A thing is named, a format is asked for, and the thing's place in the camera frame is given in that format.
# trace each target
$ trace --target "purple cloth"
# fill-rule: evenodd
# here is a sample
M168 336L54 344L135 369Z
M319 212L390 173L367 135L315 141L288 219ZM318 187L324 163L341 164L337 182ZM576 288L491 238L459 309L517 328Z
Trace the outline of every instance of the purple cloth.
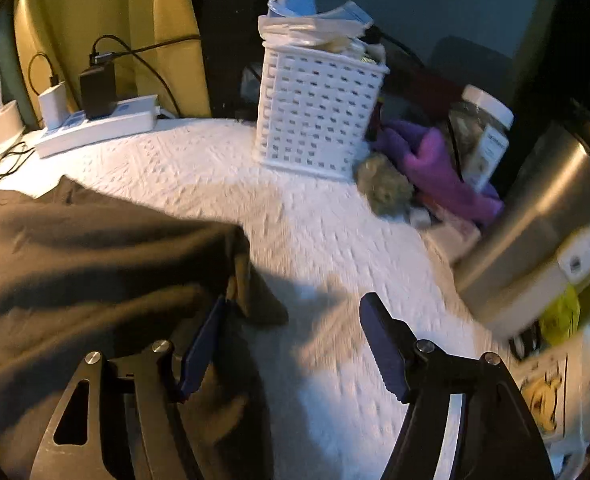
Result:
M463 219L486 226L504 206L490 184L478 194L459 179L437 128L392 121L383 125L373 149L386 155L418 189Z

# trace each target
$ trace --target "white power strip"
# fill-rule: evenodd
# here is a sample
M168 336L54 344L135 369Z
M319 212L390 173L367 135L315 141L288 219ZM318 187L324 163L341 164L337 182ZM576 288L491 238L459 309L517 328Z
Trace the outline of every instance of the white power strip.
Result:
M157 122L157 96L120 101L108 117L88 121L84 112L71 114L56 130L45 130L35 141L40 158L101 140L150 132Z

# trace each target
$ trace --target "white textured bedsheet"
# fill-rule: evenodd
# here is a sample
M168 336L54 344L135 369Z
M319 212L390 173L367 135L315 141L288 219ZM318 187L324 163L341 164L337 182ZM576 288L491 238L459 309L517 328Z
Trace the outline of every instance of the white textured bedsheet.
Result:
M67 174L172 215L243 226L252 261L291 317L283 328L246 331L267 391L278 480L377 480L386 466L406 407L386 391L365 343L362 294L377 292L393 317L446 352L506 358L470 319L437 252L407 224L373 216L354 184L258 166L253 125L160 121L157 129L33 155L0 189L39 196ZM453 397L436 479L450 472L458 412Z

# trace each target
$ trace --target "white charger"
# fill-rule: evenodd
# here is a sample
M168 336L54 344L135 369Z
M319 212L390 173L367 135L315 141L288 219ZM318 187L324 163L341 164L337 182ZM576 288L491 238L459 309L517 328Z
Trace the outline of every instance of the white charger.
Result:
M18 102L11 101L0 107L0 158L18 142L24 132L24 123L19 114Z
M51 86L42 92L39 97L42 119L47 130L57 130L69 118L69 109L66 106L66 86L64 81Z

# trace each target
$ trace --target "black cloth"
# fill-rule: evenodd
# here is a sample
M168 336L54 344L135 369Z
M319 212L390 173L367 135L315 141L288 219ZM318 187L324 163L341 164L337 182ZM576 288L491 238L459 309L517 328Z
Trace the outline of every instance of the black cloth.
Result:
M206 479L272 478L264 390L239 320L287 314L233 224L177 219L63 178L38 199L0 190L0 465L27 479L84 355L168 338L221 294L235 300L200 391L181 416Z

